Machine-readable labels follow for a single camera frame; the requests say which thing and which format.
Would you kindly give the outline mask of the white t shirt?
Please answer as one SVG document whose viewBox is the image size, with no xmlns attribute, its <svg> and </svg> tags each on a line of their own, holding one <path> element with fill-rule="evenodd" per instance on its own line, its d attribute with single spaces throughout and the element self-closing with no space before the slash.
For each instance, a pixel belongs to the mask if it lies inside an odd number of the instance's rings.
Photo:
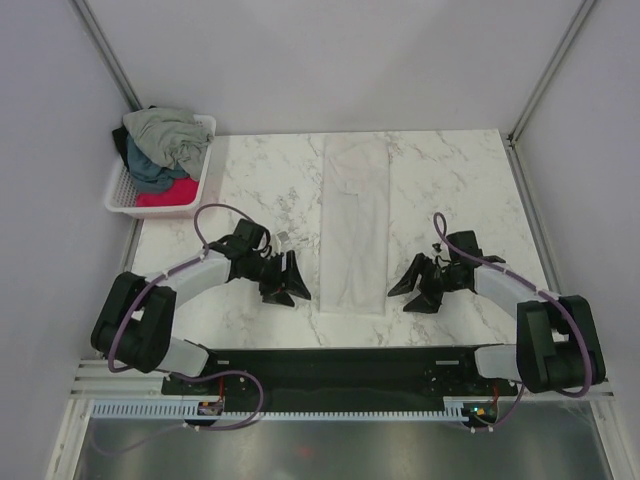
<svg viewBox="0 0 640 480">
<path fill-rule="evenodd" d="M 387 143 L 369 134 L 325 138 L 320 310 L 385 313 L 390 218 Z"/>
</svg>

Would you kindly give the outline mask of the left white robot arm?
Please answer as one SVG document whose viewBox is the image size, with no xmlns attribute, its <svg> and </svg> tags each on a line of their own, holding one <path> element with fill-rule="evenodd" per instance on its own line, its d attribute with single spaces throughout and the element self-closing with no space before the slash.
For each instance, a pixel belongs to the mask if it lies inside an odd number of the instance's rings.
<svg viewBox="0 0 640 480">
<path fill-rule="evenodd" d="M 147 276 L 119 274 L 92 331 L 92 347 L 112 373 L 161 371 L 184 378 L 198 393 L 211 392 L 220 371 L 208 362 L 206 347 L 173 336 L 176 310 L 236 279 L 255 283 L 267 304 L 293 307 L 296 297 L 309 300 L 295 252 L 264 250 L 261 244 L 269 240 L 265 227 L 241 219 L 232 233 L 180 264 Z"/>
</svg>

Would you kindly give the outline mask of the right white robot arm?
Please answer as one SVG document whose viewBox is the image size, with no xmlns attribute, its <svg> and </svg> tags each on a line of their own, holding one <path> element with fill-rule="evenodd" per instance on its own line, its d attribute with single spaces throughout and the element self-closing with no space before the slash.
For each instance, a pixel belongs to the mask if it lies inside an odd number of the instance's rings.
<svg viewBox="0 0 640 480">
<path fill-rule="evenodd" d="M 448 293 L 468 290 L 515 320 L 513 344 L 480 346 L 458 368 L 458 381 L 477 394 L 494 379 L 520 383 L 532 393 L 584 394 L 606 378 L 606 366 L 589 302 L 535 287 L 499 256 L 487 256 L 472 230 L 444 236 L 449 258 L 417 254 L 390 297 L 417 291 L 405 312 L 435 314 Z"/>
</svg>

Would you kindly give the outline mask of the red t shirt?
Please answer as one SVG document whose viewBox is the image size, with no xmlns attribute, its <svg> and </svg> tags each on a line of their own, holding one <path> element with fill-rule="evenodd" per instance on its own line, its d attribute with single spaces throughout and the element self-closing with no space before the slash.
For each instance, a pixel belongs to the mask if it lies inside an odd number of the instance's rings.
<svg viewBox="0 0 640 480">
<path fill-rule="evenodd" d="M 137 196 L 139 208 L 155 208 L 188 205 L 196 198 L 199 183 L 191 178 L 176 179 L 172 186 L 162 193 L 141 193 Z"/>
</svg>

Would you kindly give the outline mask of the teal t shirt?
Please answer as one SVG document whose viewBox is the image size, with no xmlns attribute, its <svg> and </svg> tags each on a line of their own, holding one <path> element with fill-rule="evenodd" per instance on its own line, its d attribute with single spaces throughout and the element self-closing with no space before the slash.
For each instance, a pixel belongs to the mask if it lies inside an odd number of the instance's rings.
<svg viewBox="0 0 640 480">
<path fill-rule="evenodd" d="M 168 190 L 176 179 L 189 177 L 180 166 L 170 169 L 155 164 L 137 147 L 130 136 L 126 138 L 126 153 L 129 175 L 139 193 L 162 193 Z"/>
</svg>

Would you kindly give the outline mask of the grey t shirt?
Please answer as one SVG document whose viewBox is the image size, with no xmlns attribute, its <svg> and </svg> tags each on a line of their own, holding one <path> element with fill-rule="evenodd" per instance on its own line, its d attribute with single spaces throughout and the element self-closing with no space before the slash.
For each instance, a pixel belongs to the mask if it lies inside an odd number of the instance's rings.
<svg viewBox="0 0 640 480">
<path fill-rule="evenodd" d="M 210 128 L 188 109 L 149 108 L 126 114 L 123 125 L 139 150 L 156 165 L 182 168 L 199 181 L 206 151 L 213 140 Z"/>
</svg>

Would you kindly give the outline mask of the white plastic basket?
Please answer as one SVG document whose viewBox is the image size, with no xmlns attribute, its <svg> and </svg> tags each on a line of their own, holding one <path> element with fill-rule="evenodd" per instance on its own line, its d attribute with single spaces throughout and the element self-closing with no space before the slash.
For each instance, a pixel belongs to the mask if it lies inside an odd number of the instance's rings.
<svg viewBox="0 0 640 480">
<path fill-rule="evenodd" d="M 136 219 L 180 218 L 200 206 L 212 166 L 216 120 L 187 109 L 128 113 L 112 132 L 119 157 L 104 205 Z"/>
</svg>

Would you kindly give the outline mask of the black t shirt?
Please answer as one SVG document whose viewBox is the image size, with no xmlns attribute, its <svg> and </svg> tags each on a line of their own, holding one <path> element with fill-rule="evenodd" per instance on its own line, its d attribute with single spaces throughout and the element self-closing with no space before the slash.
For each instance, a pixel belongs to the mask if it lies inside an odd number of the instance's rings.
<svg viewBox="0 0 640 480">
<path fill-rule="evenodd" d="M 127 139 L 132 138 L 137 148 L 154 164 L 161 166 L 163 153 L 158 146 L 160 112 L 156 105 L 125 114 L 121 126 L 111 132 L 112 139 L 126 168 L 129 168 Z"/>
</svg>

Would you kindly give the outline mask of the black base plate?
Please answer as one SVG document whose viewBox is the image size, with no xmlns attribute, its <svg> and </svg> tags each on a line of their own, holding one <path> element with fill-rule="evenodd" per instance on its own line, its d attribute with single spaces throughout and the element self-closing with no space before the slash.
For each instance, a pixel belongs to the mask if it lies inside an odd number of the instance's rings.
<svg viewBox="0 0 640 480">
<path fill-rule="evenodd" d="M 425 407 L 446 395 L 513 396 L 505 380 L 481 377 L 471 347 L 217 350 L 205 374 L 222 380 L 165 380 L 177 396 L 222 394 L 233 407 Z"/>
</svg>

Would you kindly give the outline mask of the right aluminium frame post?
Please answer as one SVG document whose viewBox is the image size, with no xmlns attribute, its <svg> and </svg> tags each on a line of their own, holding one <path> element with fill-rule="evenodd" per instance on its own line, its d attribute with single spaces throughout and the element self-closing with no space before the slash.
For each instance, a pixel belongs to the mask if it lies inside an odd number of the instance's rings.
<svg viewBox="0 0 640 480">
<path fill-rule="evenodd" d="M 564 30 L 559 42 L 552 52 L 551 57 L 547 61 L 542 74 L 536 81 L 533 90 L 528 96 L 523 109 L 514 123 L 514 126 L 507 134 L 503 135 L 503 139 L 506 141 L 506 144 L 510 149 L 515 148 L 516 142 L 524 133 L 524 130 L 529 124 L 538 104 L 550 87 L 556 74 L 561 69 L 563 62 L 567 58 L 571 48 L 577 41 L 594 8 L 598 4 L 598 0 L 583 0 L 579 3 L 577 10 L 572 15 L 568 26 Z"/>
</svg>

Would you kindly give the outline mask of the aluminium frame post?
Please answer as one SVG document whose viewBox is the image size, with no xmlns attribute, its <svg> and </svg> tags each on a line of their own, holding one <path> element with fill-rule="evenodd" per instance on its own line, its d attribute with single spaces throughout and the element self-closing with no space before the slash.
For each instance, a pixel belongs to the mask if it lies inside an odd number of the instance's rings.
<svg viewBox="0 0 640 480">
<path fill-rule="evenodd" d="M 583 0 L 579 3 L 577 10 L 572 15 L 568 26 L 564 30 L 559 42 L 552 52 L 551 57 L 547 61 L 542 74 L 536 81 L 533 90 L 528 96 L 523 109 L 514 123 L 514 126 L 507 134 L 503 135 L 503 139 L 506 141 L 506 144 L 510 149 L 515 148 L 516 142 L 524 133 L 524 130 L 529 124 L 538 104 L 550 87 L 556 74 L 561 69 L 563 62 L 567 58 L 571 48 L 577 41 L 594 8 L 598 4 L 598 0 Z"/>
<path fill-rule="evenodd" d="M 69 3 L 129 109 L 131 111 L 140 109 L 142 104 L 139 97 L 89 2 L 86 0 L 70 0 Z"/>
</svg>

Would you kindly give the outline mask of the aluminium front rail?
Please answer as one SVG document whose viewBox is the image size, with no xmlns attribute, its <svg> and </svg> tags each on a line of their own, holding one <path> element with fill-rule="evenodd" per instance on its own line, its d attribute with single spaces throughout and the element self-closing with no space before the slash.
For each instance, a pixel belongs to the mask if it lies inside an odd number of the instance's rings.
<svg viewBox="0 0 640 480">
<path fill-rule="evenodd" d="M 71 387 L 72 398 L 91 399 L 157 399 L 161 396 L 164 375 L 162 373 L 143 374 L 127 371 L 114 374 L 108 370 L 106 361 L 81 360 L 74 375 Z M 479 401 L 489 400 L 491 395 L 446 395 L 445 398 L 456 400 Z M 589 392 L 580 398 L 569 398 L 556 392 L 524 394 L 523 401 L 608 401 L 614 400 L 610 384 L 605 382 L 591 387 Z"/>
</svg>

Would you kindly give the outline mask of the left aluminium frame post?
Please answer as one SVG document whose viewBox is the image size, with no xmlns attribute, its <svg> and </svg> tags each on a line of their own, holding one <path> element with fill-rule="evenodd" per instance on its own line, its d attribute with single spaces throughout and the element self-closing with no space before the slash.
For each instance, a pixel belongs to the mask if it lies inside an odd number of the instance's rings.
<svg viewBox="0 0 640 480">
<path fill-rule="evenodd" d="M 129 109 L 131 111 L 140 109 L 142 104 L 139 97 L 89 2 L 86 0 L 70 0 L 69 3 Z"/>
</svg>

